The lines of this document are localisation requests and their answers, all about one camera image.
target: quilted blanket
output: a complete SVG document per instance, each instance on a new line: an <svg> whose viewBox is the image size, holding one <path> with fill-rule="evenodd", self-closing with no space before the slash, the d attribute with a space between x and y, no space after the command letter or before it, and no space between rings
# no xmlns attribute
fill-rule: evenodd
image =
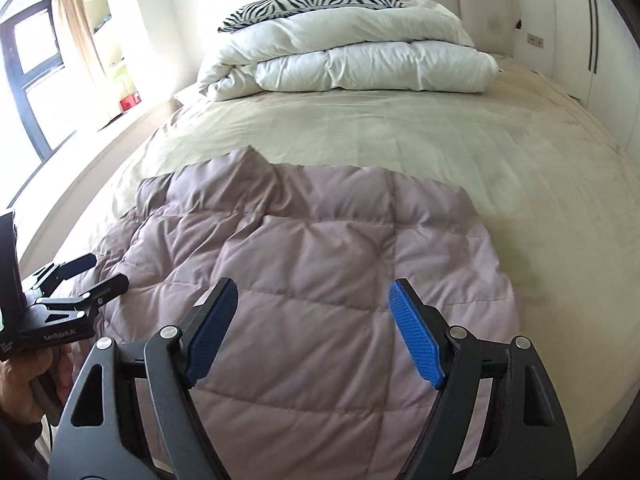
<svg viewBox="0 0 640 480"><path fill-rule="evenodd" d="M395 477L435 391L387 308L393 279L478 337L505 342L519 328L467 193L381 168L269 164L241 148L142 181L97 257L74 288L129 277L97 319L98 336L117 342L176 323L222 276L238 284L236 316L191 391L234 480ZM488 394L482 384L459 467L473 459Z"/></svg>

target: folded white comforter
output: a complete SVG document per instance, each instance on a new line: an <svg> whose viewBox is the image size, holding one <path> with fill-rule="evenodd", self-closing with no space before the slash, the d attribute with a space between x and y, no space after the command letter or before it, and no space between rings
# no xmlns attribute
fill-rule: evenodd
<svg viewBox="0 0 640 480"><path fill-rule="evenodd" d="M219 36L198 74L217 101L264 90L482 92L498 73L459 18L430 0L316 10Z"/></svg>

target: human hand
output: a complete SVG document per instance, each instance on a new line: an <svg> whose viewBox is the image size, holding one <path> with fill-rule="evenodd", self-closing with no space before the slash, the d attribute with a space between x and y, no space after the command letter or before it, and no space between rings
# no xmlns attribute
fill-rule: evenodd
<svg viewBox="0 0 640 480"><path fill-rule="evenodd" d="M71 345L62 345L59 350L58 366L50 373L56 381L58 397L64 404L72 386ZM44 413L33 399L29 382L49 370L52 362L51 348L20 352L0 362L0 410L19 424L39 422Z"/></svg>

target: red object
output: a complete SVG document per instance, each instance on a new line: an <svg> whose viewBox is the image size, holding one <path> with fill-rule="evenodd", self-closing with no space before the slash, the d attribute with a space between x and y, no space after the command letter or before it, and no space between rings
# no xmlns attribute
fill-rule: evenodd
<svg viewBox="0 0 640 480"><path fill-rule="evenodd" d="M140 94L138 94L138 92L134 92L133 94L126 96L122 101L120 101L120 106L122 106L122 110L126 112L130 108L133 108L135 105L137 105L140 101L142 101L142 99L140 99Z"/></svg>

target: bed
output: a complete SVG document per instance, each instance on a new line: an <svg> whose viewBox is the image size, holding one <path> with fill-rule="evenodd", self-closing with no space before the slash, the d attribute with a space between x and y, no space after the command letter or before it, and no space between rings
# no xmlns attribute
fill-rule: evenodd
<svg viewBox="0 0 640 480"><path fill-rule="evenodd" d="M246 145L270 162L377 166L462 186L522 299L523 332L554 382L582 470L640 381L640 175L562 89L511 59L517 0L434 1L498 60L500 74L484 93L198 99L114 174L59 258L94 250L134 206L143 179Z"/></svg>

